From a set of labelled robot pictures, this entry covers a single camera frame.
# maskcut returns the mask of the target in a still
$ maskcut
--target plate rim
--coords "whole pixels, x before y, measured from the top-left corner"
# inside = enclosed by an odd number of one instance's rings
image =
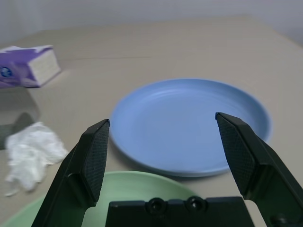
[[[272,133],[273,133],[273,123],[272,123],[272,119],[270,117],[270,114],[269,114],[269,111],[267,110],[267,108],[265,108],[265,106],[258,100],[256,99],[252,94],[250,94],[249,92],[241,89],[241,88],[238,88],[236,86],[233,86],[229,83],[225,83],[225,82],[221,82],[221,81],[218,81],[218,80],[212,80],[212,79],[201,79],[201,78],[178,78],[178,79],[165,79],[165,80],[160,80],[160,81],[156,81],[156,82],[152,82],[152,83],[149,83],[149,84],[146,84],[146,85],[143,85],[141,87],[138,87],[134,90],[132,90],[131,92],[129,92],[127,95],[125,95],[122,99],[120,99],[117,104],[115,105],[113,111],[111,112],[111,115],[110,115],[110,121],[113,119],[113,115],[116,113],[117,111],[117,108],[120,106],[120,104],[122,102],[124,102],[125,100],[127,100],[131,95],[139,92],[140,90],[144,90],[146,89],[147,87],[149,86],[153,86],[155,84],[160,84],[160,83],[165,83],[165,82],[169,82],[169,81],[178,81],[178,80],[200,80],[200,81],[206,81],[206,82],[213,82],[213,83],[218,83],[218,84],[222,84],[222,85],[225,85],[225,86],[228,86],[228,87],[231,87],[233,89],[236,89],[242,93],[244,93],[245,95],[247,95],[248,97],[250,97],[259,107],[260,107],[260,110],[264,113],[264,117],[266,119],[266,122],[268,124],[268,131],[266,132],[266,135],[265,135],[265,138],[264,138],[264,141],[265,142],[269,142],[269,140],[271,139],[272,137]],[[176,171],[168,171],[168,170],[163,170],[163,169],[158,169],[158,168],[155,168],[151,165],[148,165],[146,163],[143,163],[141,162],[140,160],[128,155],[127,152],[127,149],[125,149],[125,147],[122,145],[121,142],[118,142],[117,141],[117,132],[115,132],[113,129],[109,129],[109,136],[111,138],[111,140],[113,141],[113,143],[117,146],[117,148],[119,149],[119,151],[121,153],[123,153],[128,159],[130,159],[131,161],[145,167],[146,169],[148,170],[151,170],[155,173],[158,173],[158,174],[163,174],[163,175],[167,175],[167,176],[178,176],[178,177],[203,177],[203,176],[212,176],[212,175],[218,175],[218,174],[222,174],[222,173],[225,173],[225,172],[228,172],[230,169],[229,169],[229,166],[223,166],[223,167],[220,167],[220,168],[217,168],[217,169],[212,169],[211,171],[204,171],[204,172],[197,172],[197,171],[193,171],[193,172],[188,172],[188,173],[185,173],[185,172],[176,172]]]
[[[186,187],[184,184],[179,183],[175,180],[172,180],[170,178],[164,177],[164,176],[160,176],[157,174],[152,174],[152,173],[147,173],[147,172],[141,172],[141,171],[134,171],[134,170],[127,170],[127,171],[108,171],[104,173],[104,176],[108,176],[108,175],[120,175],[120,174],[136,174],[136,175],[144,175],[144,176],[149,176],[152,178],[158,178],[158,179],[162,179],[166,182],[169,182],[175,186],[178,186],[184,190],[187,190],[188,192],[192,192],[193,195],[196,195],[196,193],[194,191],[192,191],[191,189],[189,189],[188,187]],[[4,221],[3,223],[0,224],[0,227],[6,227],[9,224],[11,224],[13,221],[15,221],[15,219],[18,218],[18,216],[20,216],[23,212],[25,212],[27,209],[29,209],[30,207],[34,206],[35,204],[37,204],[38,202],[40,202],[41,200],[44,200],[46,194],[39,196],[39,198],[35,199],[34,201],[30,202],[29,204],[25,205],[23,208],[21,208],[19,211],[17,211],[17,213],[13,214],[12,216],[10,216],[6,221]]]

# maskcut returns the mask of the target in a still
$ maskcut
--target blue plate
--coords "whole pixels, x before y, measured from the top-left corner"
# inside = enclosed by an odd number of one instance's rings
[[[174,79],[135,90],[111,115],[110,135],[118,148],[150,170],[197,177],[229,170],[216,112],[247,122],[267,141],[271,120],[254,97],[204,79]]]

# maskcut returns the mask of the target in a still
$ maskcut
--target plate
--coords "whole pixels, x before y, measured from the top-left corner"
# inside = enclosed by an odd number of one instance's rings
[[[193,195],[188,188],[166,177],[135,171],[106,172],[99,202],[86,211],[82,227],[104,227],[111,201],[149,201],[155,197],[186,200]],[[31,227],[43,199],[29,204],[1,227]]]
[[[173,79],[135,90],[110,117],[110,136],[130,159],[163,175],[200,177],[229,170],[216,112],[247,122],[268,141],[270,117],[248,93],[217,81]]]

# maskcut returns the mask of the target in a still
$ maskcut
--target textured gripper pad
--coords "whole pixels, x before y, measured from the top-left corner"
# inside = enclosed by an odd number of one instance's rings
[[[86,157],[83,173],[97,202],[100,197],[107,157],[109,122],[105,122],[95,133]]]
[[[256,164],[234,125],[221,116],[217,122],[228,165],[242,195],[246,194]]]

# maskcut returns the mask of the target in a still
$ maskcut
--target logo on tissue box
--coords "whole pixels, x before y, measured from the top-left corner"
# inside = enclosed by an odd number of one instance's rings
[[[6,77],[6,78],[13,76],[13,72],[7,67],[1,67],[0,73],[1,73],[1,76]]]

